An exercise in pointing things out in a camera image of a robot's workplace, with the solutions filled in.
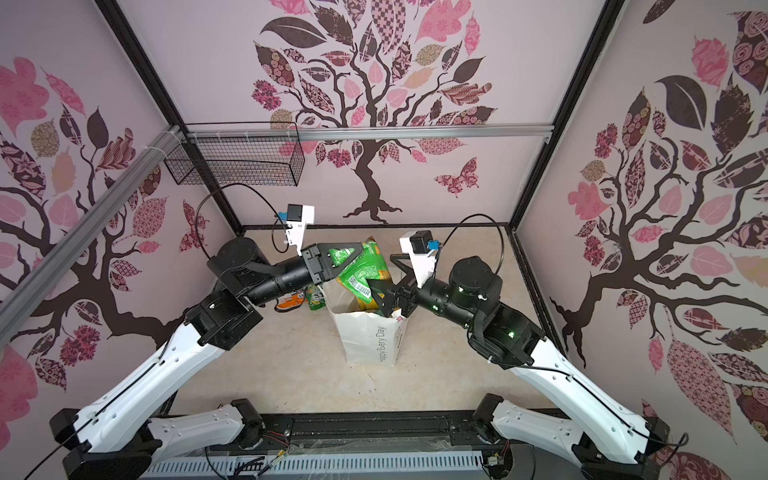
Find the green snack packet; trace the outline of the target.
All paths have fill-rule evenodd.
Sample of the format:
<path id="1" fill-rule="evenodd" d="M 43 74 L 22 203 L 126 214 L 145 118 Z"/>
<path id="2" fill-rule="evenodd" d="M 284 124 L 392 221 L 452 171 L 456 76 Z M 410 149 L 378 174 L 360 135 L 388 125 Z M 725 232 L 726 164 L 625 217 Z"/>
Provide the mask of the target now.
<path id="1" fill-rule="evenodd" d="M 351 293 L 359 310 L 375 310 L 377 304 L 369 281 L 390 279 L 391 274 L 378 243 L 373 237 L 368 237 L 362 243 L 360 255 L 347 265 L 330 285 Z"/>

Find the Foxs candy packet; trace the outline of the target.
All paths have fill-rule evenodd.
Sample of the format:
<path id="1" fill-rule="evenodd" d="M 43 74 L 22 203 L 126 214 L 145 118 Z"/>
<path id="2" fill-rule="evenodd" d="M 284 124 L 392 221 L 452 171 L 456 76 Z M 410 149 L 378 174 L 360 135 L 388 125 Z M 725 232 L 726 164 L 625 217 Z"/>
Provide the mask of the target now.
<path id="1" fill-rule="evenodd" d="M 305 300 L 311 311 L 317 311 L 326 307 L 325 296 L 319 286 L 308 286 L 305 289 Z"/>

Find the orange snack packet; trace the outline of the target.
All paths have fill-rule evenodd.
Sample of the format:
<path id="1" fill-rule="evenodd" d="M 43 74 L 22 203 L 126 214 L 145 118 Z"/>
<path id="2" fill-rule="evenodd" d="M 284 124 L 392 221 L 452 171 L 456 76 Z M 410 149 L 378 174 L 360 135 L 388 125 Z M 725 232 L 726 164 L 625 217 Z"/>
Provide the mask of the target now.
<path id="1" fill-rule="evenodd" d="M 299 309 L 305 302 L 305 293 L 303 291 L 297 291 L 291 294 L 286 294 L 279 297 L 276 300 L 274 310 L 277 313 L 288 313 Z"/>

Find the white paper bag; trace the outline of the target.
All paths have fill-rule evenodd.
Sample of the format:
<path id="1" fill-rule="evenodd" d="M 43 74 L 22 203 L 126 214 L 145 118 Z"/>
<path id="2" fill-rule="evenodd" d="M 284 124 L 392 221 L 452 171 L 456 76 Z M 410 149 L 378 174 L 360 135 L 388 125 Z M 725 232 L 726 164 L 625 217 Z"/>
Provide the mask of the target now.
<path id="1" fill-rule="evenodd" d="M 400 310 L 389 317 L 360 310 L 357 298 L 336 280 L 320 287 L 350 364 L 393 367 L 409 319 Z"/>

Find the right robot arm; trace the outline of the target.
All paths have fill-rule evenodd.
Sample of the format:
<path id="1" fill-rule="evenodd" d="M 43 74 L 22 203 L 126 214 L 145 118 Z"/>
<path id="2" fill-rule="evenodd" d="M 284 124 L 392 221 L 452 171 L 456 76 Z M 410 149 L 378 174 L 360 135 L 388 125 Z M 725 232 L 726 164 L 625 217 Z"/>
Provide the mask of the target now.
<path id="1" fill-rule="evenodd" d="M 502 302 L 503 281 L 482 259 L 458 261 L 446 282 L 419 278 L 412 267 L 402 270 L 398 283 L 369 283 L 382 313 L 409 315 L 421 307 L 465 328 L 476 353 L 536 387 L 562 413 L 539 413 L 488 394 L 475 411 L 487 442 L 529 444 L 589 479 L 659 477 L 653 456 L 668 444 L 668 425 L 624 407 L 573 366 L 535 322 Z"/>

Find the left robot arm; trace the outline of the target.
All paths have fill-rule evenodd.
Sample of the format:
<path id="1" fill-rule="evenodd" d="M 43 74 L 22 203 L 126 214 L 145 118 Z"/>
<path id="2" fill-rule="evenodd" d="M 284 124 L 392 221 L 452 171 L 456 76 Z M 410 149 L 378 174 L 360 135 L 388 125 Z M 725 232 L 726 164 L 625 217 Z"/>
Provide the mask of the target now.
<path id="1" fill-rule="evenodd" d="M 359 242 L 310 245 L 270 264 L 254 240 L 237 237 L 208 260 L 219 285 L 187 309 L 158 350 L 111 391 L 50 421 L 67 449 L 69 479 L 138 479 L 151 466 L 215 445 L 257 446 L 262 416 L 246 399 L 212 411 L 160 418 L 158 409 L 191 377 L 239 343 L 284 294 L 333 280 L 363 251 Z"/>

